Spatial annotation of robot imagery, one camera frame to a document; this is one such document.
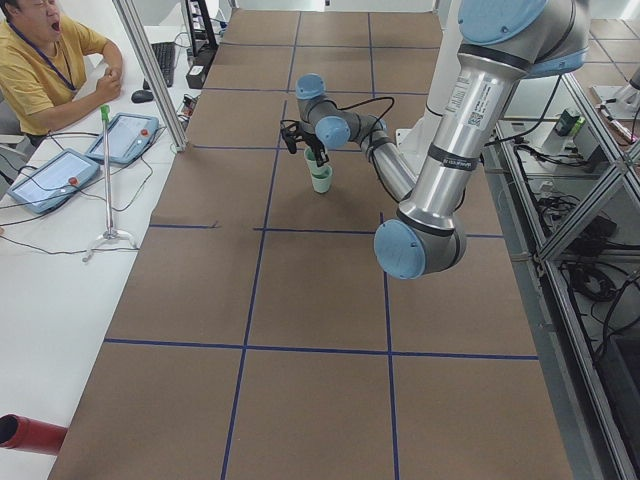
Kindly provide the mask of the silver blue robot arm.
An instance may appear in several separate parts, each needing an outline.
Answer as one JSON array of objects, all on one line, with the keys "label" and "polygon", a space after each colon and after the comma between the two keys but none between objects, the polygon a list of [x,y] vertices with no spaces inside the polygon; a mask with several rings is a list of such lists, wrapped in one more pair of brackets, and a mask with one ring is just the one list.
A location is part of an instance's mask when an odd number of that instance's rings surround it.
[{"label": "silver blue robot arm", "polygon": [[514,86],[525,78],[579,69],[588,50],[589,25],[586,1],[462,2],[457,14],[460,71],[418,172],[381,118],[338,107],[314,73],[298,79],[300,118],[283,121],[281,136],[290,153],[304,142],[318,167],[328,162],[329,151],[358,144],[398,202],[395,218],[374,236],[380,267],[398,279],[447,270],[466,249],[456,208]]}]

